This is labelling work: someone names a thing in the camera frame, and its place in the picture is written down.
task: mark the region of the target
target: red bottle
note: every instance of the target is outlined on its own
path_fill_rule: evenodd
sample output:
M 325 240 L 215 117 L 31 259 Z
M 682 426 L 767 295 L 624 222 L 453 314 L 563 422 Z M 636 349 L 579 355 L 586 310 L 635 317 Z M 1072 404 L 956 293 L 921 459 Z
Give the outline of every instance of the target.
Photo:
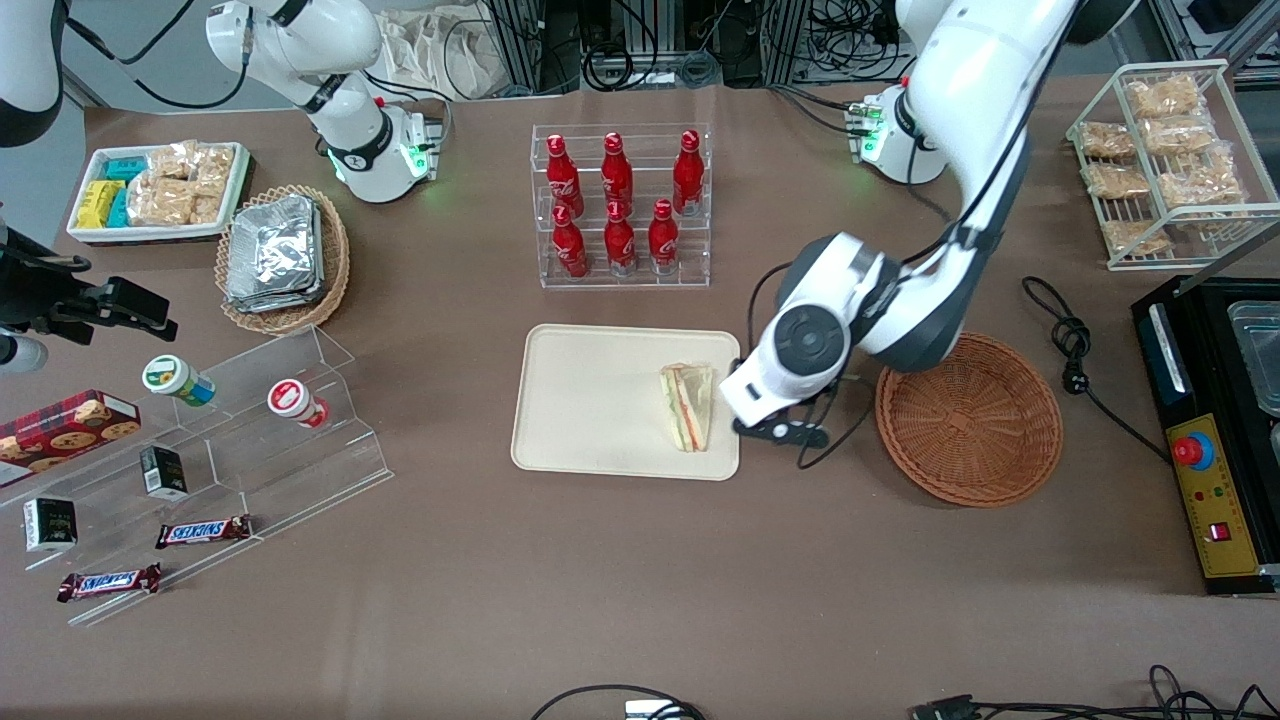
M 577 165 L 564 151 L 564 138 L 558 135 L 547 137 L 547 182 L 552 186 L 552 197 L 557 205 L 573 211 L 573 218 L 582 217 L 582 186 L 577 182 Z
M 691 217 L 703 210 L 703 155 L 698 151 L 698 131 L 686 129 L 680 136 L 680 158 L 676 159 L 676 192 L 671 196 L 676 213 Z
M 653 272 L 669 275 L 676 272 L 676 238 L 680 228 L 671 219 L 671 200 L 653 204 L 653 222 L 649 223 L 649 258 L 653 259 Z
M 618 201 L 608 205 L 609 223 L 604 225 L 604 250 L 609 254 L 609 272 L 620 278 L 636 269 L 636 233 Z
M 586 256 L 586 246 L 582 245 L 582 231 L 573 224 L 570 209 L 557 205 L 552 210 L 552 219 L 556 222 L 556 231 L 552 232 L 552 242 L 556 245 L 556 256 L 571 278 L 586 277 L 591 270 L 591 260 Z
M 620 202 L 622 217 L 631 217 L 631 161 L 622 152 L 622 136 L 611 132 L 604 136 L 604 163 L 600 164 L 600 177 L 604 179 L 604 201 Z

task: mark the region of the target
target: oval wicker basket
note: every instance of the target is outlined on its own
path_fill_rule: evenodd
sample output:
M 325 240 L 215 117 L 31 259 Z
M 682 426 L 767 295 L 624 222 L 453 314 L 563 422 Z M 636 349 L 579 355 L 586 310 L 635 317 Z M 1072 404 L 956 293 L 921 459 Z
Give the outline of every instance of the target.
M 275 202 L 292 193 L 306 195 L 320 206 L 320 242 L 324 255 L 324 277 L 328 290 L 320 302 L 315 305 L 301 305 L 297 307 L 284 307 L 268 313 L 241 313 L 223 301 L 223 314 L 237 325 L 260 333 L 284 336 L 305 325 L 319 325 L 333 315 L 342 302 L 342 296 L 347 292 L 347 279 L 351 275 L 351 246 L 347 242 L 347 228 L 338 217 L 338 210 L 323 192 L 312 187 L 287 184 L 273 187 L 248 199 L 244 206 Z M 223 236 L 218 240 L 218 261 L 214 265 L 214 282 L 218 290 L 227 295 L 227 254 L 230 243 L 230 225 L 223 228 Z
M 1053 391 L 1012 348 L 964 333 L 925 373 L 884 369 L 876 420 L 893 462 L 931 495 L 969 507 L 1011 505 L 1057 466 Z

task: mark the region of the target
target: brown table surface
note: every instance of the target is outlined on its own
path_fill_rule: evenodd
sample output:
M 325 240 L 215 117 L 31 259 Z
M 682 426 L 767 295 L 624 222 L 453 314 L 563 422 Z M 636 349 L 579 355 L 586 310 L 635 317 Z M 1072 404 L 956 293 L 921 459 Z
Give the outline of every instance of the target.
M 844 141 L 764 91 L 703 90 L 463 104 L 440 179 L 355 200 L 297 111 L 90 111 L 88 146 L 236 140 L 255 191 L 307 183 L 338 206 L 352 279 L 325 325 L 357 356 L 352 395 L 396 478 L 92 629 L 0 547 L 0 715 L 17 717 L 527 717 L 575 685 L 639 683 L 719 719 L 900 717 L 961 692 L 989 701 L 1147 701 L 1148 665 L 1234 698 L 1280 676 L 1280 605 L 1208 598 L 1170 471 L 1059 389 L 1051 319 L 1019 278 L 1053 282 L 1093 329 L 1094 387 L 1148 437 L 1156 414 L 1128 319 L 1164 273 L 1110 273 L 1060 138 L 1105 78 L 1055 79 L 1036 156 L 968 328 L 1051 379 L 1066 445 L 1052 479 L 1004 510 L 914 487 L 868 425 L 808 473 L 744 442 L 723 483 L 518 470 L 509 457 L 525 334 L 539 323 L 724 329 L 744 338 L 755 279 L 845 229 L 899 258 L 940 222 L 850 163 Z M 860 97 L 867 87 L 832 88 Z M 713 122 L 709 290 L 545 292 L 534 268 L 535 123 Z M 950 208 L 954 183 L 923 192 Z M 165 345 L 100 331 L 51 341 L 49 366 L 0 382 L 4 415 L 96 387 L 141 395 L 173 351 L 212 365 L 264 337 L 219 310 L 214 246 L 90 250 L 172 299 Z M 1236 274 L 1275 268 L 1260 252 Z M 863 364 L 874 373 L 876 365 Z M 865 396 L 849 393 L 831 425 Z M 556 717 L 620 717 L 621 698 Z

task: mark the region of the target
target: cookie box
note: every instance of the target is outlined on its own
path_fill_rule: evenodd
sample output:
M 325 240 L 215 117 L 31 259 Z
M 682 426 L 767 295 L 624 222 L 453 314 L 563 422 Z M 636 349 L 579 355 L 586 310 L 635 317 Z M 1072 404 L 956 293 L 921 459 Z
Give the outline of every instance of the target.
M 100 389 L 0 424 L 0 488 L 44 473 L 142 427 L 138 407 Z

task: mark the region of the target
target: snickers bar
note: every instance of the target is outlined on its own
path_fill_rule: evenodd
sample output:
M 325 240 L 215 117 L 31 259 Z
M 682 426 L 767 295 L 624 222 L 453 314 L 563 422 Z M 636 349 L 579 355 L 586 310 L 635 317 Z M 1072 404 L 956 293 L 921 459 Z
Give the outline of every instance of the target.
M 141 570 L 127 573 L 105 573 L 102 575 L 77 575 L 72 573 L 58 588 L 58 602 L 72 600 L 84 600 L 100 594 L 114 592 L 147 591 L 154 593 L 160 589 L 160 564 L 148 565 Z
M 220 539 L 242 539 L 252 534 L 248 515 L 237 515 L 225 520 L 206 520 L 186 525 L 160 525 L 160 538 L 156 550 L 170 544 L 193 544 Z

